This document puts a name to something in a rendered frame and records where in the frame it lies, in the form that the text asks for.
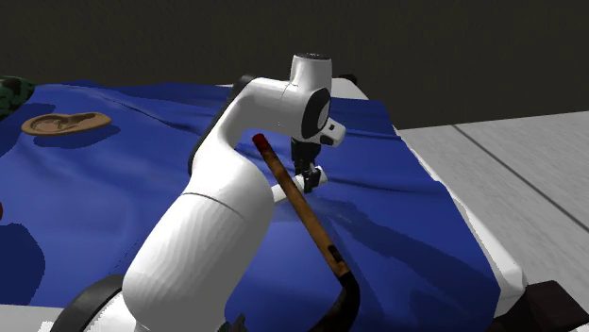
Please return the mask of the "white cylinder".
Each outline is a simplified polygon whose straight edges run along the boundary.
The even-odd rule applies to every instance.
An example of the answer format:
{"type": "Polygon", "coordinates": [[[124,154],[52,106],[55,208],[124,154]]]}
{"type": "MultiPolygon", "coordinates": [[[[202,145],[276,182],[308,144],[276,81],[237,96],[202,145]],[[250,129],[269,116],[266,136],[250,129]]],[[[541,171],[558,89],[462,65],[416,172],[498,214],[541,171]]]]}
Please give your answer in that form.
{"type": "MultiPolygon", "coordinates": [[[[313,189],[328,182],[328,177],[321,166],[316,166],[314,170],[319,174],[319,177],[317,181],[311,181],[313,189]]],[[[298,174],[294,176],[292,180],[294,181],[299,191],[303,192],[305,187],[304,175],[298,174]]],[[[287,196],[279,184],[276,184],[272,187],[272,192],[274,195],[274,203],[276,205],[287,200],[287,196]]]]}

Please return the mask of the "brown stick with black hook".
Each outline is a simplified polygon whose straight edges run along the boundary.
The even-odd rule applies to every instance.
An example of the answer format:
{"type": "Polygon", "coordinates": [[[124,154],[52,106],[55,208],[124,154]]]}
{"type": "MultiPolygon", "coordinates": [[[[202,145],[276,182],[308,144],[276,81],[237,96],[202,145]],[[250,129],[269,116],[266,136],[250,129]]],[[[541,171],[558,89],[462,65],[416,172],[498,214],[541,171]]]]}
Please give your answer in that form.
{"type": "Polygon", "coordinates": [[[357,318],[361,301],[360,287],[354,274],[288,175],[268,140],[259,133],[252,137],[252,141],[342,287],[328,312],[308,332],[349,332],[357,318]]]}

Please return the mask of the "bed with blue cover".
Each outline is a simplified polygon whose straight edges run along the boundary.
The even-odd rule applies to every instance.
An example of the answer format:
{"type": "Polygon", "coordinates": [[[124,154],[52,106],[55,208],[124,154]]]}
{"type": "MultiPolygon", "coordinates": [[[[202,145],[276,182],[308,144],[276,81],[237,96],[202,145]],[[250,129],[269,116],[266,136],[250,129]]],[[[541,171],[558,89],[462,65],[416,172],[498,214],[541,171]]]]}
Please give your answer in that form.
{"type": "MultiPolygon", "coordinates": [[[[77,296],[125,274],[186,188],[189,158],[232,88],[37,87],[0,121],[0,332],[49,332],[77,296]],[[111,124],[38,137],[22,124],[100,112],[111,124]]],[[[571,332],[586,312],[558,283],[529,284],[510,255],[426,170],[383,104],[340,99],[345,128],[315,159],[305,200],[361,292],[349,332],[571,332]]],[[[228,297],[247,332],[308,332],[342,287],[286,200],[228,297]]]]}

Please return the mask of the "brown ear-shaped object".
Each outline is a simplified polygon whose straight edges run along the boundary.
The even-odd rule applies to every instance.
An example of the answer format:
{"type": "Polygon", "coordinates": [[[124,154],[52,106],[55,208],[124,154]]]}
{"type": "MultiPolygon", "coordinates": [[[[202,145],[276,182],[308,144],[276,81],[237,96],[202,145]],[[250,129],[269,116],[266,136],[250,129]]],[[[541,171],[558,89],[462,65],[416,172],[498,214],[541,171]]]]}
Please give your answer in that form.
{"type": "Polygon", "coordinates": [[[48,113],[25,121],[21,130],[31,136],[52,137],[94,130],[111,124],[111,118],[100,112],[76,114],[48,113]]]}

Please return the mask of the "dark green mottled object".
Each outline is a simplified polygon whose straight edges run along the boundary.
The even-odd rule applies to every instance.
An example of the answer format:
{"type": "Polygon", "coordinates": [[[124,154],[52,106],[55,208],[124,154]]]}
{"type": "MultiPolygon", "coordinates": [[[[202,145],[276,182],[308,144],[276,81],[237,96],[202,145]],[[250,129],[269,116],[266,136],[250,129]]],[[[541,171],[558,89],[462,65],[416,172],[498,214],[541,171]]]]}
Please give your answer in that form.
{"type": "Polygon", "coordinates": [[[13,114],[34,93],[36,84],[13,75],[0,75],[0,121],[13,114]]]}

